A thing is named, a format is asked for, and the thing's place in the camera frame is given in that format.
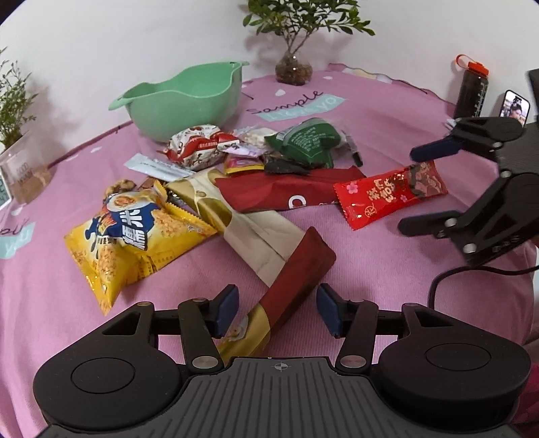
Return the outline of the pink white small candy packet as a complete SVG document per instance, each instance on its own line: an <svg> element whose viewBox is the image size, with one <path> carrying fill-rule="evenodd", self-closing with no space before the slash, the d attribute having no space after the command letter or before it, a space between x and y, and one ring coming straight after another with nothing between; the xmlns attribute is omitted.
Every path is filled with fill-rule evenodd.
<svg viewBox="0 0 539 438"><path fill-rule="evenodd" d="M227 153L230 155L249 158L258 158L265 153L268 153L270 150L267 146L259 146L256 144L246 143L242 142L241 140L239 142L227 142L219 144L217 146L217 149L220 152Z"/></svg>

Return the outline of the red white candy bag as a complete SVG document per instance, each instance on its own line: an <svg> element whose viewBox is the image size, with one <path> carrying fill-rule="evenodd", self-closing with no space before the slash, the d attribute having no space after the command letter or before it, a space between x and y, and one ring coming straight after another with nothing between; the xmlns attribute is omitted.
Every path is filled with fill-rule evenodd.
<svg viewBox="0 0 539 438"><path fill-rule="evenodd" d="M169 161L188 170L204 170L223 161L225 149L240 139L220 127L203 124L176 133L163 151Z"/></svg>

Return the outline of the clear nougat packet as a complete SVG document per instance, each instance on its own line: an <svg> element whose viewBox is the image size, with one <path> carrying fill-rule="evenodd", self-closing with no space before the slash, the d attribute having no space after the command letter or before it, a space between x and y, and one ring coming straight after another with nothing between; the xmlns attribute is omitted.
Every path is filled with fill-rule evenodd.
<svg viewBox="0 0 539 438"><path fill-rule="evenodd" d="M257 148L266 147L266 138L276 133L276 130L255 126L240 128L233 131L233 134L238 137L242 142Z"/></svg>

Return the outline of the orange yellow small packet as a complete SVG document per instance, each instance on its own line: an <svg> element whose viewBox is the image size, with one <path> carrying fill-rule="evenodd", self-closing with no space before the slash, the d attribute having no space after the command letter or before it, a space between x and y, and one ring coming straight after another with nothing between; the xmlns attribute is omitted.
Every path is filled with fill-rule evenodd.
<svg viewBox="0 0 539 438"><path fill-rule="evenodd" d="M261 171L264 170L264 163L257 157L229 154L224 160L223 169L227 175L238 174L243 171Z"/></svg>

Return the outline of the dark red snack bag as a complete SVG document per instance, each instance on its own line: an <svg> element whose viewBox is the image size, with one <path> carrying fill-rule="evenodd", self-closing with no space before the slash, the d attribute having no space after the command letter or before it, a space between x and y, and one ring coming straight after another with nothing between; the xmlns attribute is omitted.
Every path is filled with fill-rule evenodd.
<svg viewBox="0 0 539 438"><path fill-rule="evenodd" d="M307 175L265 174L258 171L216 179L222 197L239 213L288 211L337 202L334 185L363 179L355 166L318 169Z"/></svg>

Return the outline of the long gold red snack pack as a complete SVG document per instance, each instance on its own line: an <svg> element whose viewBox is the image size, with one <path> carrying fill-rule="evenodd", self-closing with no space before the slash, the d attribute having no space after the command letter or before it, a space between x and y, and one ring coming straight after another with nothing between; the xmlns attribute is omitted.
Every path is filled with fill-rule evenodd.
<svg viewBox="0 0 539 438"><path fill-rule="evenodd" d="M214 226L227 244L268 286L258 303L233 327L217 349L225 362L236 357L322 354L313 321L299 336L281 335L322 282L336 255L318 231L303 231L275 211L239 213L222 197L216 179L225 177L211 168L186 179L167 183L173 195Z"/></svg>

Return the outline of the white sachet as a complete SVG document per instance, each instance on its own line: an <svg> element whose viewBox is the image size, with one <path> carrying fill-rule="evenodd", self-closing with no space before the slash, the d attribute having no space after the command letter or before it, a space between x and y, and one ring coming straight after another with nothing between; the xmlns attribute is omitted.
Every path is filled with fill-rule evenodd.
<svg viewBox="0 0 539 438"><path fill-rule="evenodd" d="M147 157L141 153L136 153L129 158L124 166L140 174L153 177L167 183L188 178L195 174L193 170L185 169L173 163L160 161Z"/></svg>

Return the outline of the thin plant in clear cup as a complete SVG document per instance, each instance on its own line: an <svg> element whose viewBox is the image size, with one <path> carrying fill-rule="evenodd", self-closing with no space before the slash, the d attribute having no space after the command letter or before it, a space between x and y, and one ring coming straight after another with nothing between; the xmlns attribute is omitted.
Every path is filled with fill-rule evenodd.
<svg viewBox="0 0 539 438"><path fill-rule="evenodd" d="M52 174L27 125L37 94L27 88L31 75L17 61L1 57L1 173L14 199L27 205L49 185Z"/></svg>

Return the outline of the dark bottle with orange cap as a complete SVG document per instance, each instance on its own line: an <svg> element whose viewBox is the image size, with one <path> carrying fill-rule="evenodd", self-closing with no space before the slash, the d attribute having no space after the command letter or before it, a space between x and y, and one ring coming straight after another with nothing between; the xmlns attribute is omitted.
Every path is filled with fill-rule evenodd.
<svg viewBox="0 0 539 438"><path fill-rule="evenodd" d="M480 117L489 86L490 71L484 64L465 54L457 55L455 64L464 70L464 74L453 118Z"/></svg>

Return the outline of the black triangular snack packet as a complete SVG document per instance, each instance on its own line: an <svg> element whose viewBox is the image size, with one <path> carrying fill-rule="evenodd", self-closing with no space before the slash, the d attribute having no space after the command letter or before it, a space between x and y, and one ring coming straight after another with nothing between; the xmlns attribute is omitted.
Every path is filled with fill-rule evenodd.
<svg viewBox="0 0 539 438"><path fill-rule="evenodd" d="M296 161L282 155L267 153L262 156L266 174L296 174L306 175L310 170Z"/></svg>

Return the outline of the green plastic bowl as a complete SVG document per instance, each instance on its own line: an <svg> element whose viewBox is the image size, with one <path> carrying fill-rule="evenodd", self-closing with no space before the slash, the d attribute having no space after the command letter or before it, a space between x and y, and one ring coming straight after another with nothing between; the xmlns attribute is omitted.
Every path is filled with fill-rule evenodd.
<svg viewBox="0 0 539 438"><path fill-rule="evenodd" d="M125 108L139 131L155 142L168 142L181 130L211 124L222 127L236 112L247 61L188 67L158 83L143 82L109 104Z"/></svg>

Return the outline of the leafy plant in glass vase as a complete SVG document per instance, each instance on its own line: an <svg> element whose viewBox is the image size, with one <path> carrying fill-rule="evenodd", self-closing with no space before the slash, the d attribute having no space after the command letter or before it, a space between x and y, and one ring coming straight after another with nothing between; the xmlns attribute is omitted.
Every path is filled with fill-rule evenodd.
<svg viewBox="0 0 539 438"><path fill-rule="evenodd" d="M374 36L370 24L360 17L355 0L249 0L242 22L258 35L273 34L284 40L286 50L275 66L275 76L277 82L293 86L311 81L312 65L300 59L300 51L311 36L320 30Z"/></svg>

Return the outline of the red floral snack packet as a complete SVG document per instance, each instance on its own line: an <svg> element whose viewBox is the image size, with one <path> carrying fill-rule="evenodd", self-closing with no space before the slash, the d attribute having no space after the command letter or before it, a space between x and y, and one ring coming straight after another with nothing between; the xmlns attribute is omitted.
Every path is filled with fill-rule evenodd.
<svg viewBox="0 0 539 438"><path fill-rule="evenodd" d="M334 190L345 220L355 231L398 210L448 193L433 161L335 183Z"/></svg>

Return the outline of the green snack bag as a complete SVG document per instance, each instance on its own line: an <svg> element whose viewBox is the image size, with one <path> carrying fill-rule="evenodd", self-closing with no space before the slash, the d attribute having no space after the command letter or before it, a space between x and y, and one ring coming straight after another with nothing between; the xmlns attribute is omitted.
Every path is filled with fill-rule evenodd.
<svg viewBox="0 0 539 438"><path fill-rule="evenodd" d="M331 123L311 118L265 137L268 146L309 168L334 167L331 151L345 142L345 134Z"/></svg>

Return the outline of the yellow blue chips bag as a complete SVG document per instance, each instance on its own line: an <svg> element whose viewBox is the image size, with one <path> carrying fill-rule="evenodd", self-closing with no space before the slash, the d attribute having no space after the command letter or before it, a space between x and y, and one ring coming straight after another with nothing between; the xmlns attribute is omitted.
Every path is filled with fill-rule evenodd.
<svg viewBox="0 0 539 438"><path fill-rule="evenodd" d="M126 286L158 272L217 230L181 207L155 181L105 197L93 218L64 241L100 311L108 314Z"/></svg>

